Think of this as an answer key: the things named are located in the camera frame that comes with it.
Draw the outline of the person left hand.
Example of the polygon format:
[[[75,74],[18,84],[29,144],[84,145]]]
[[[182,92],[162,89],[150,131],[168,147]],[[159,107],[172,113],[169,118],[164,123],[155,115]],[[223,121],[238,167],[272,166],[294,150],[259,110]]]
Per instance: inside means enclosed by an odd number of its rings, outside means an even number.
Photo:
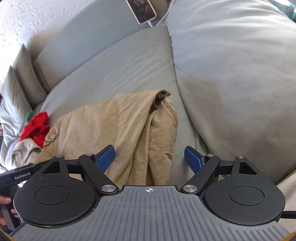
[[[7,196],[0,196],[1,199],[1,226],[7,226],[8,221],[11,221],[8,207],[11,204],[11,198]]]

